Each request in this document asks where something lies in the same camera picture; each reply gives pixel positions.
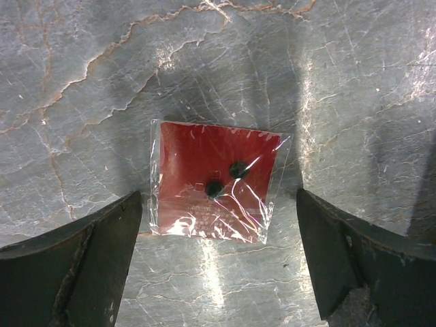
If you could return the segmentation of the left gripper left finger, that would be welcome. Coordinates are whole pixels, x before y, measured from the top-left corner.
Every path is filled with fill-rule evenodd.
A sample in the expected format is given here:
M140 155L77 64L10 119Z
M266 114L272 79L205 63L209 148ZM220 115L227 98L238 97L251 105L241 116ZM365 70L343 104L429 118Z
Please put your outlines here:
M133 191L1 248L2 326L114 326L142 219Z

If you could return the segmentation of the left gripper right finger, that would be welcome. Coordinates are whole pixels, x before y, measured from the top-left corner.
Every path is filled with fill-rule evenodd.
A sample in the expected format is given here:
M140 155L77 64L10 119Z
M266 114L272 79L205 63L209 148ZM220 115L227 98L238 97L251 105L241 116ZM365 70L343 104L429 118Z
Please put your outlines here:
M299 189L296 210L318 311L330 318L367 287L385 326L435 325L435 246L401 236Z

